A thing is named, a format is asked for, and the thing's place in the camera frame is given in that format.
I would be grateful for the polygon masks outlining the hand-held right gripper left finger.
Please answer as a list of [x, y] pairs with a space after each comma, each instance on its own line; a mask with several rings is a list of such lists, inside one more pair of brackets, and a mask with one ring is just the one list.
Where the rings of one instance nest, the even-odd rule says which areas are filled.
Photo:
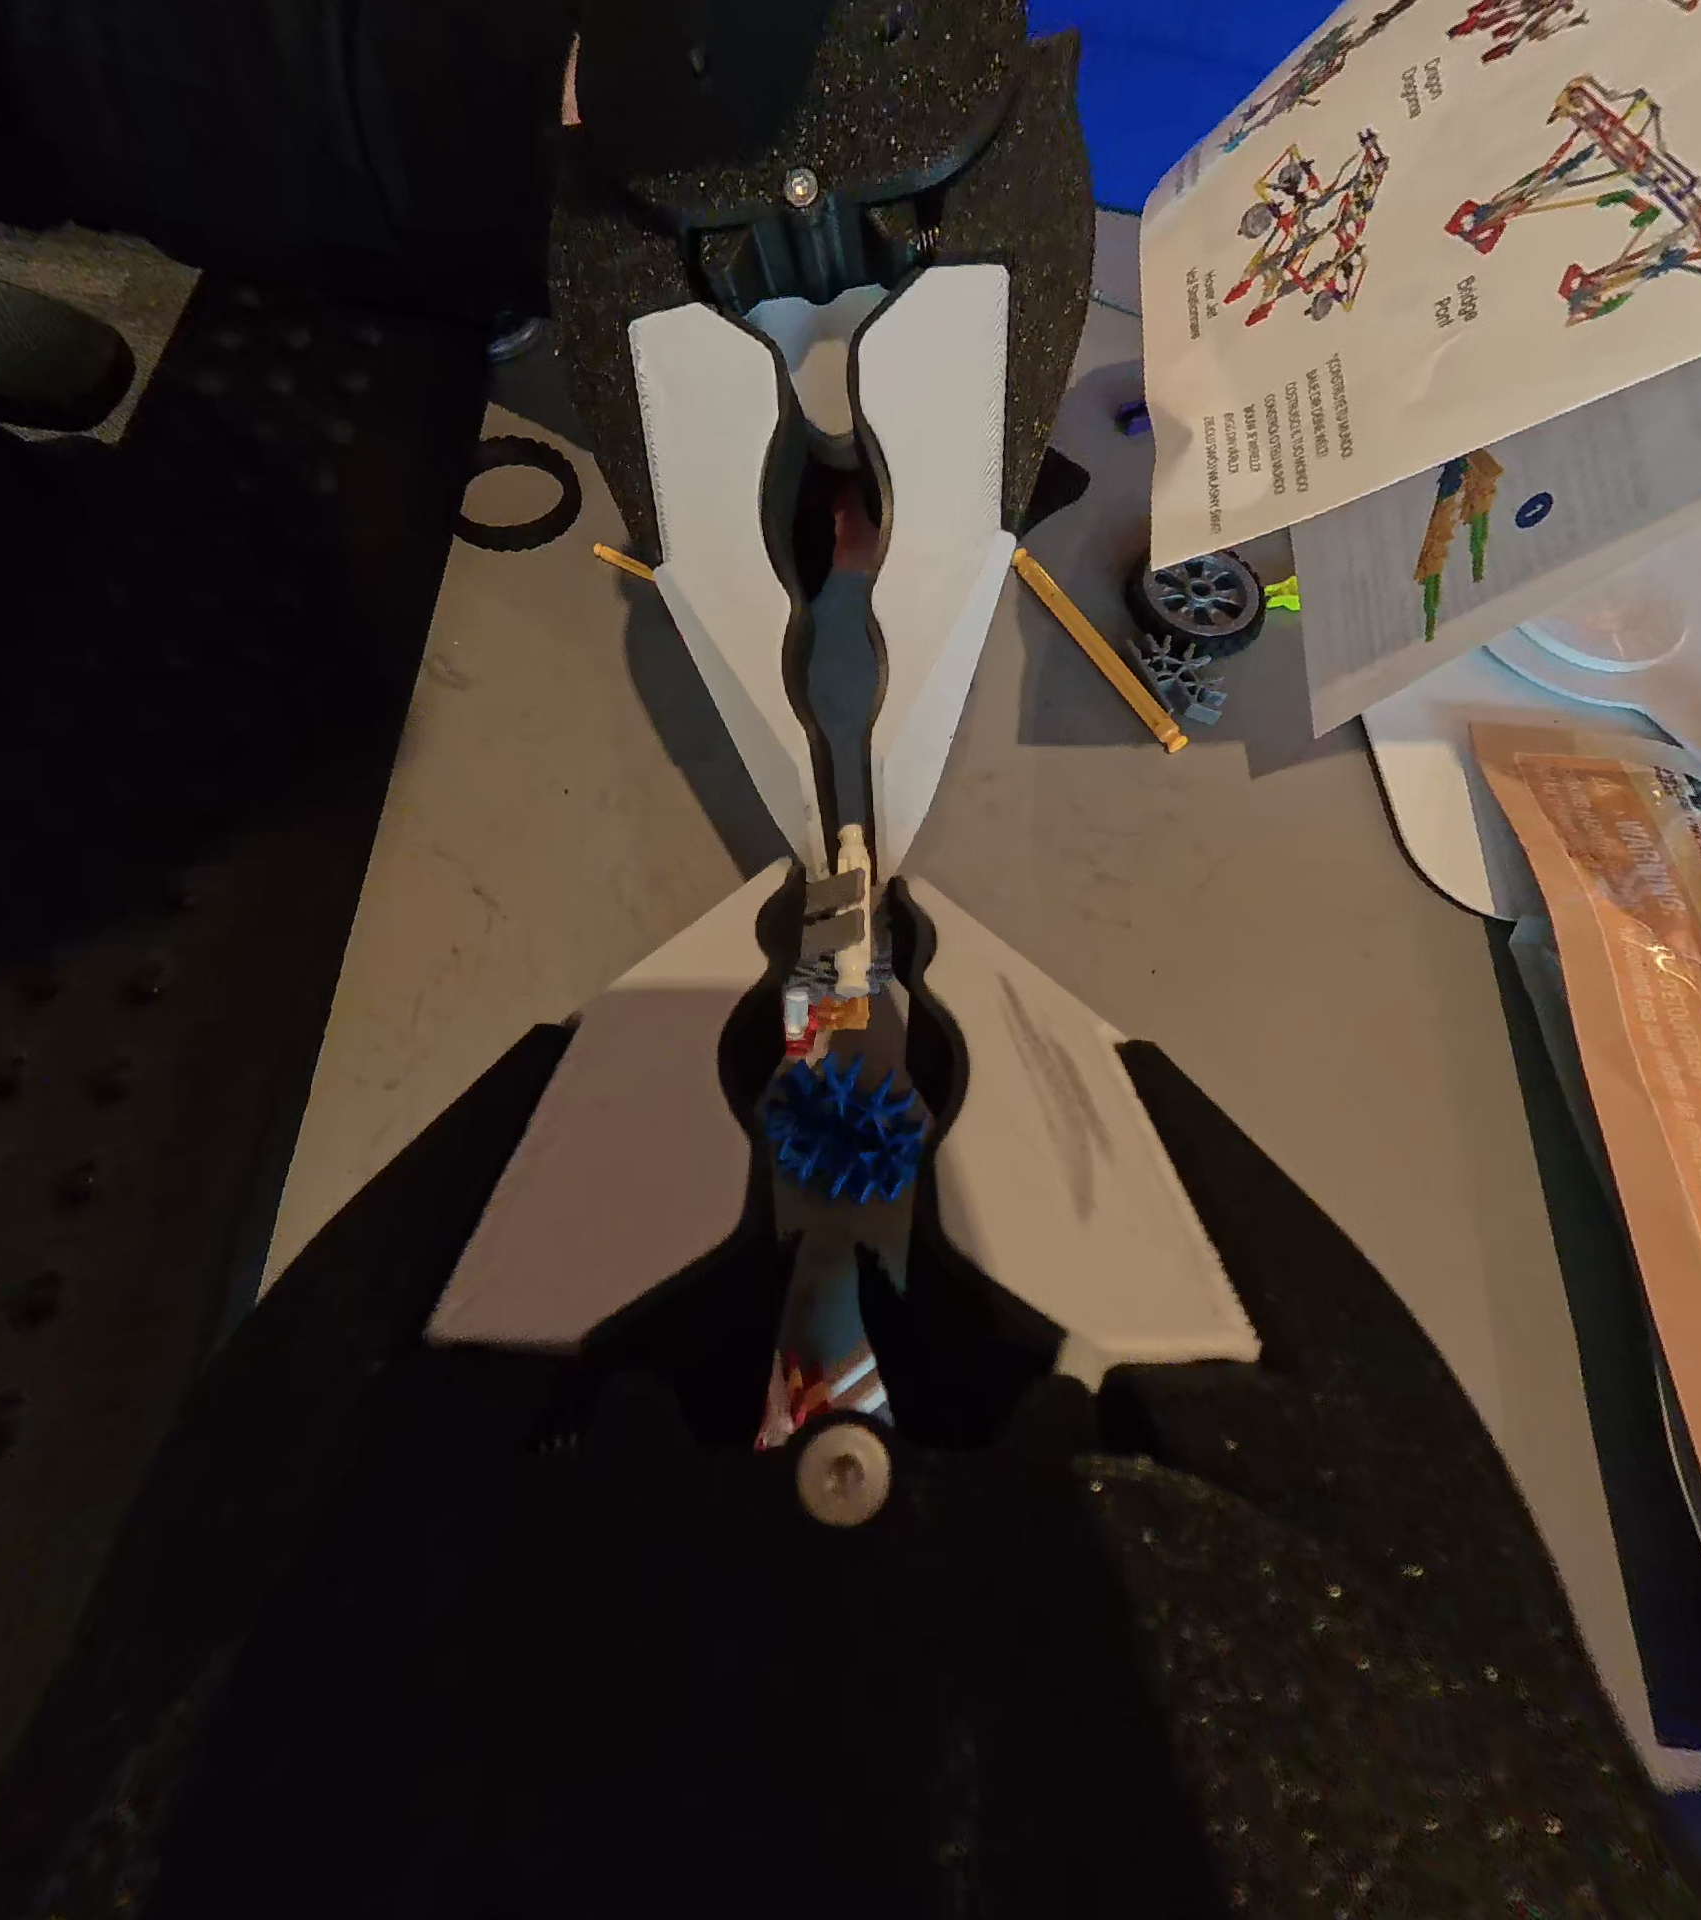
[[578, 1386], [650, 1374], [698, 1439], [758, 1437], [790, 1262], [755, 1117], [802, 892], [799, 866], [766, 866], [585, 1004], [431, 1350], [557, 1363]]

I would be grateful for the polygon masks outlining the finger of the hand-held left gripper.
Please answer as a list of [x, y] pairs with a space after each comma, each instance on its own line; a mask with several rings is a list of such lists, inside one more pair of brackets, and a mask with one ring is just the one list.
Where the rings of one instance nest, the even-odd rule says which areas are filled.
[[654, 580], [718, 718], [790, 852], [820, 869], [809, 732], [787, 686], [797, 615], [766, 540], [784, 369], [766, 338], [687, 302], [627, 328], [660, 543]]
[[1006, 580], [1006, 332], [1006, 269], [965, 263], [912, 277], [852, 347], [852, 420], [882, 509], [866, 750], [881, 874], [904, 869], [933, 806]]

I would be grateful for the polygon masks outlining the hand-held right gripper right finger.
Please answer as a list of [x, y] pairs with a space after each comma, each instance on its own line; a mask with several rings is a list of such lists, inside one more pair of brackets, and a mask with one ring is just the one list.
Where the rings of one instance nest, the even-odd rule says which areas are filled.
[[921, 1449], [987, 1449], [1026, 1396], [1262, 1345], [1127, 1038], [929, 881], [893, 888], [906, 1067], [930, 1114], [888, 1392]]

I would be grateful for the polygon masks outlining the person's left hand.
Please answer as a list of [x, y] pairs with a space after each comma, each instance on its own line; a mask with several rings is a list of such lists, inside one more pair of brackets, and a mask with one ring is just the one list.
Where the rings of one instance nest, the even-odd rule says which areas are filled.
[[866, 469], [814, 469], [825, 520], [822, 577], [871, 580], [882, 554], [882, 499]]

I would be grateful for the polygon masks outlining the long yellow toy rod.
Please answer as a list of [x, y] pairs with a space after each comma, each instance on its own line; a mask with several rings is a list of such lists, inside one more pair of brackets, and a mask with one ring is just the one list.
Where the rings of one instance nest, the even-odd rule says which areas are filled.
[[1184, 728], [1089, 616], [1077, 609], [1077, 602], [1054, 582], [1053, 575], [1022, 545], [1013, 550], [1011, 566], [1021, 584], [1050, 615], [1059, 631], [1070, 638], [1077, 652], [1095, 666], [1103, 684], [1122, 700], [1157, 746], [1166, 757], [1181, 755], [1191, 744]]

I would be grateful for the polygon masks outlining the black toy tire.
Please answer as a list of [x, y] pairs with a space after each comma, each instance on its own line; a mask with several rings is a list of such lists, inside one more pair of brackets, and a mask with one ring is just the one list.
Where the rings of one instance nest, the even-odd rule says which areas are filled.
[[504, 435], [476, 447], [455, 537], [498, 556], [534, 554], [566, 537], [581, 510], [582, 487], [573, 459], [547, 441]]

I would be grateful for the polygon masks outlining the grey toy wheel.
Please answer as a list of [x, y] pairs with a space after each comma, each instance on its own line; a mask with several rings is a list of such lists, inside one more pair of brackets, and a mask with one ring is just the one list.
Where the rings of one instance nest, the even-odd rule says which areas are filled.
[[1141, 561], [1124, 598], [1138, 631], [1171, 650], [1226, 660], [1247, 650], [1266, 620], [1266, 588], [1235, 550], [1155, 566]]

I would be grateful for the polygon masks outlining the grey snowflake toy connector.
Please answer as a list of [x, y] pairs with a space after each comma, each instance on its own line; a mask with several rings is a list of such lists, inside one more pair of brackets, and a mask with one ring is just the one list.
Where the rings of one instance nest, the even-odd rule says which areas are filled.
[[1130, 636], [1141, 677], [1181, 728], [1208, 730], [1222, 717], [1226, 689], [1218, 644], [1188, 632]]

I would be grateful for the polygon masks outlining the toy instruction booklet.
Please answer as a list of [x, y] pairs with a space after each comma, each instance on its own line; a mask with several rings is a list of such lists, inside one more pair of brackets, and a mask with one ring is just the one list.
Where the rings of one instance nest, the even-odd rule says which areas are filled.
[[1329, 732], [1701, 518], [1701, 5], [1344, 5], [1141, 269], [1150, 565], [1291, 533]]

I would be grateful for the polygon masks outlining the black perforated board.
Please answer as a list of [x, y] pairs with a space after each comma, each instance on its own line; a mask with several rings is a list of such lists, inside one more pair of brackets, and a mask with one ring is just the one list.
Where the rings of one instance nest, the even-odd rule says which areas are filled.
[[0, 1825], [260, 1282], [483, 391], [206, 277], [118, 444], [0, 427]]

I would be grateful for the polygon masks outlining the white book stand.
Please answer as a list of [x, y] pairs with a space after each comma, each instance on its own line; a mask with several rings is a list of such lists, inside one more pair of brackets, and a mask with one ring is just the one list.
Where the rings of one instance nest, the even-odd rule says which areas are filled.
[[1585, 727], [1701, 763], [1701, 359], [1507, 443], [1486, 588], [1448, 657], [1363, 717], [1391, 827], [1450, 905], [1512, 923], [1528, 866], [1471, 744], [1479, 722]]

